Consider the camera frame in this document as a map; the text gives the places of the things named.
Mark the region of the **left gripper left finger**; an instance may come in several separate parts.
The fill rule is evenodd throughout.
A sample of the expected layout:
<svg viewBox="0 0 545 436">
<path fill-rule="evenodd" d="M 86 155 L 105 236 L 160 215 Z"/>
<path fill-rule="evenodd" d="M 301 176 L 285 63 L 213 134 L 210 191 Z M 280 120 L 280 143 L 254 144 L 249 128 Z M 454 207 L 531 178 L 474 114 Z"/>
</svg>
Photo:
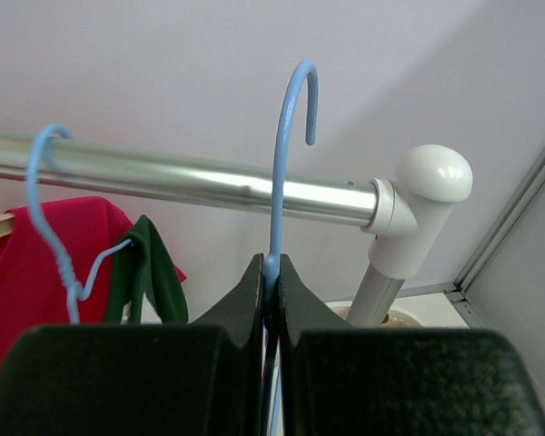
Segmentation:
<svg viewBox="0 0 545 436">
<path fill-rule="evenodd" d="M 196 321 L 44 325 L 0 369 L 0 435 L 256 435 L 263 257 Z"/>
</svg>

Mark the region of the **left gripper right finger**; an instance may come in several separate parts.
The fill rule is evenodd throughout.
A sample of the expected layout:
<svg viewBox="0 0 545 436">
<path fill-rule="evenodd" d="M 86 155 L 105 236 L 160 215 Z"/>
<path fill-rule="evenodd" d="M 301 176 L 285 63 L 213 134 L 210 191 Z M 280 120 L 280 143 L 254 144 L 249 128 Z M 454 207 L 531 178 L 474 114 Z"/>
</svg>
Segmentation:
<svg viewBox="0 0 545 436">
<path fill-rule="evenodd" d="M 515 348 L 491 330 L 355 328 L 283 256 L 277 287 L 288 435 L 545 435 Z"/>
</svg>

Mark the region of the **green and white t shirt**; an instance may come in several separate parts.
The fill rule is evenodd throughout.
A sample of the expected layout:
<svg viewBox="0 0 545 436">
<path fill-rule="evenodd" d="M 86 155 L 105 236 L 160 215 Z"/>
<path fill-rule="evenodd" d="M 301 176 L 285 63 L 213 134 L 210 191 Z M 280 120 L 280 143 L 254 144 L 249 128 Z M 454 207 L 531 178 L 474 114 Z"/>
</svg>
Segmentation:
<svg viewBox="0 0 545 436">
<path fill-rule="evenodd" d="M 149 302 L 162 323 L 188 323 L 184 275 L 151 219 L 140 216 L 123 241 L 127 245 L 113 255 L 104 322 L 120 323 L 124 308 L 128 308 L 127 321 L 139 324 L 144 303 Z"/>
</svg>

